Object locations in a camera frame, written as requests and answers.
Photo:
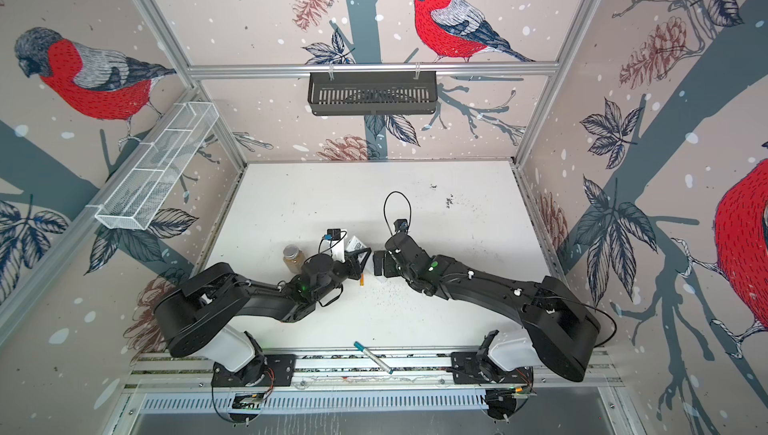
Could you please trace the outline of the white remote control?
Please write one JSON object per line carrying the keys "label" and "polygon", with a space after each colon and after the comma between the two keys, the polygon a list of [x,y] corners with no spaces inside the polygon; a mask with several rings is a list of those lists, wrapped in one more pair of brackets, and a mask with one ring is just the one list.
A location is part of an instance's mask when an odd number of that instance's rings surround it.
{"label": "white remote control", "polygon": [[365,248],[366,245],[357,236],[352,236],[345,245],[346,252],[354,252]]}

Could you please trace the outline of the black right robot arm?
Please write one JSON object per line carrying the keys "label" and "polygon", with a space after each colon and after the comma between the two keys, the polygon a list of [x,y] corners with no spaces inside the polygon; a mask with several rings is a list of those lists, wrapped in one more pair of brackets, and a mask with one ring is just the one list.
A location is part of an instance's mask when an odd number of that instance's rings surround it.
{"label": "black right robot arm", "polygon": [[518,323],[538,359],[571,382],[584,380],[601,325],[560,280],[503,278],[446,255],[428,254],[406,232],[398,232],[374,252],[374,273],[401,277],[414,291],[471,303]]}

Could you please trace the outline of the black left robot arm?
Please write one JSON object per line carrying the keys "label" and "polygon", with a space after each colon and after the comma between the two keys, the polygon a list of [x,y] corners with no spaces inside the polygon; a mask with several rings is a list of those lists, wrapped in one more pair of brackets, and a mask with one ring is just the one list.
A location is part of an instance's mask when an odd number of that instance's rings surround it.
{"label": "black left robot arm", "polygon": [[346,251],[338,261],[326,253],[308,258],[287,282],[266,284],[237,274],[219,262],[182,283],[153,308],[171,356],[202,356],[229,372],[241,372],[262,351],[253,335],[230,325],[236,317],[295,323],[334,302],[346,280],[361,278],[369,248]]}

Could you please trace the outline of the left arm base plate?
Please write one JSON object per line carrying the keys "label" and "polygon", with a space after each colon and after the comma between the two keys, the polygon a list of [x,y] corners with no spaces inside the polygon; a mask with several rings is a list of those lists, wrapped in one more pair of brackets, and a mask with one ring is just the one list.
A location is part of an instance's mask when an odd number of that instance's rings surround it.
{"label": "left arm base plate", "polygon": [[211,385],[214,388],[288,387],[296,361],[294,354],[262,354],[237,372],[230,372],[215,362]]}

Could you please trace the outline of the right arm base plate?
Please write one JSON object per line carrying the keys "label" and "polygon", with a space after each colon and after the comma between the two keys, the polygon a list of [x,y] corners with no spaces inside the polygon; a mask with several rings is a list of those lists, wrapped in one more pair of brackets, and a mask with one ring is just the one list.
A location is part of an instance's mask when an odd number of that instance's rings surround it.
{"label": "right arm base plate", "polygon": [[519,367],[506,371],[486,355],[476,352],[452,352],[446,371],[457,385],[517,384],[530,385],[533,382],[531,367]]}

